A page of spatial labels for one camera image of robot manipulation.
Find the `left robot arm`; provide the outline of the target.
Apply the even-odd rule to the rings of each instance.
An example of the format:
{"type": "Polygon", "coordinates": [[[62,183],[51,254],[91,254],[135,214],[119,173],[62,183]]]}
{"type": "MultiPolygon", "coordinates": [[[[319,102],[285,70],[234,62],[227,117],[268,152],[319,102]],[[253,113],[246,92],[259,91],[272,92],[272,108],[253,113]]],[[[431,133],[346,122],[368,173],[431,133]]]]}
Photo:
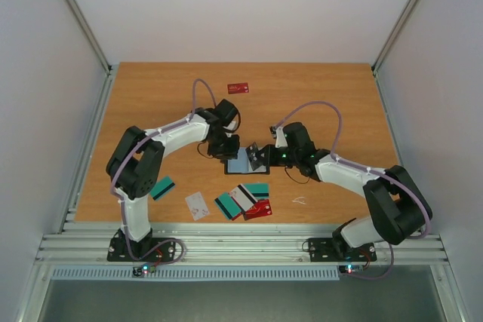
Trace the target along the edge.
{"type": "Polygon", "coordinates": [[[212,158],[234,159],[240,147],[235,134],[240,124],[239,110],[223,99],[213,108],[196,108],[165,126],[147,130],[132,126],[124,132],[106,165],[110,192],[122,212],[122,226],[112,239],[115,252],[135,260],[150,255],[154,245],[148,194],[157,183],[163,158],[187,145],[206,143],[212,158]]]}

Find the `white floral VIP card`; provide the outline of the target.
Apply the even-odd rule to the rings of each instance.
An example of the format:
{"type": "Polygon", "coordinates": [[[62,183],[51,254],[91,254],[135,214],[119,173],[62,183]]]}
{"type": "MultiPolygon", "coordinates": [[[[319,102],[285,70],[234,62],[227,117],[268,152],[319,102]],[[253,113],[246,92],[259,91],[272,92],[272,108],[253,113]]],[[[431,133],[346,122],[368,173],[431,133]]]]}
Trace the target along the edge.
{"type": "Polygon", "coordinates": [[[201,192],[196,192],[192,195],[187,196],[185,198],[185,201],[194,221],[205,218],[210,214],[208,206],[201,192]]]}

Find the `black VIP card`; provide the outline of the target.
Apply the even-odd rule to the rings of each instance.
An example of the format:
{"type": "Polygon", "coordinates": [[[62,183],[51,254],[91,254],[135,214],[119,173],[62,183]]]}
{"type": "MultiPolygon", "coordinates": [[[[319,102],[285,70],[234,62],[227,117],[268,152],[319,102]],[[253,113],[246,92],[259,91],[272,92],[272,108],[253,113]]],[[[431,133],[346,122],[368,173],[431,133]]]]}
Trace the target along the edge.
{"type": "Polygon", "coordinates": [[[248,157],[249,173],[268,173],[269,168],[266,165],[264,154],[259,150],[256,143],[252,143],[245,149],[248,157]]]}

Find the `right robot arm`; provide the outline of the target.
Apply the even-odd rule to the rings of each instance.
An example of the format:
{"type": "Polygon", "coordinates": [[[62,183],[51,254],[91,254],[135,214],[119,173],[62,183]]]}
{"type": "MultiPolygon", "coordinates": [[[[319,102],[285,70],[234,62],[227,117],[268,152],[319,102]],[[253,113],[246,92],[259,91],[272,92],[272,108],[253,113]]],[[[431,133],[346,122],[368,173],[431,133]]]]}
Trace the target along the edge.
{"type": "Polygon", "coordinates": [[[353,257],[367,244],[398,245],[421,228],[429,232],[432,209],[409,172],[402,166],[369,167],[318,149],[300,122],[270,128],[275,142],[268,145],[269,167],[296,168],[316,182],[334,184],[363,197],[369,216],[351,219],[332,232],[331,249],[338,259],[353,257]]]}

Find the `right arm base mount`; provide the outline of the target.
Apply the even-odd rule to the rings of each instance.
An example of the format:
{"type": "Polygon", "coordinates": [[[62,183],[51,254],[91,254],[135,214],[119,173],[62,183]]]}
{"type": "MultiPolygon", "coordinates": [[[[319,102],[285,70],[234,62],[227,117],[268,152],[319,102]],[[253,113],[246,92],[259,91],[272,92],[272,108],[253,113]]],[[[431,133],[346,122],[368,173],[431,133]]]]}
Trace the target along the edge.
{"type": "Polygon", "coordinates": [[[350,221],[340,225],[332,232],[330,238],[308,238],[305,251],[309,254],[311,262],[376,262],[377,254],[373,243],[363,244],[360,247],[350,247],[342,237],[342,228],[348,226],[350,221]]]}

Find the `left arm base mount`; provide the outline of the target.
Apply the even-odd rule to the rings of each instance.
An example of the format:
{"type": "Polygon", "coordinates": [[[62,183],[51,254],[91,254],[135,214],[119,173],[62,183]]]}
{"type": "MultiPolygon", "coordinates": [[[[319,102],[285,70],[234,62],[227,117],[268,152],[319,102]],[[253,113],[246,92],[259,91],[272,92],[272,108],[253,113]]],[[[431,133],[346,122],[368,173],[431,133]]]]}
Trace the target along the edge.
{"type": "Polygon", "coordinates": [[[108,262],[173,262],[177,251],[176,241],[155,238],[152,230],[140,241],[127,238],[120,228],[109,242],[108,262]]]}

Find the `black leather card holder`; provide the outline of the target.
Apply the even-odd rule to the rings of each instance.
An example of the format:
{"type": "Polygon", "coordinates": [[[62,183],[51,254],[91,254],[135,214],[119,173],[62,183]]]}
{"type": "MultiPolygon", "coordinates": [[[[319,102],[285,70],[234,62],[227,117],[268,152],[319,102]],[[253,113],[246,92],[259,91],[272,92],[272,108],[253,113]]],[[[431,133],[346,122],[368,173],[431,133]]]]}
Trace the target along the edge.
{"type": "Polygon", "coordinates": [[[262,174],[269,175],[270,170],[268,167],[260,166],[257,169],[253,169],[245,147],[241,147],[238,150],[237,158],[225,160],[224,173],[226,175],[248,175],[248,174],[262,174]]]}

